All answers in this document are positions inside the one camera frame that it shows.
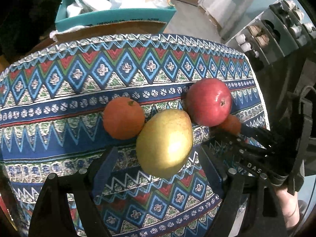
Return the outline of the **right hand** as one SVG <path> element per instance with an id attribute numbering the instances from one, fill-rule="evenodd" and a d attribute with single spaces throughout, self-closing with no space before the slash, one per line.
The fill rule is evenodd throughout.
<path id="1" fill-rule="evenodd" d="M 275 188 L 275 192 L 280 202 L 285 226 L 287 229 L 292 229 L 299 223 L 300 219 L 298 193 L 295 192 L 294 195 L 291 195 L 288 193 L 287 187 Z"/>

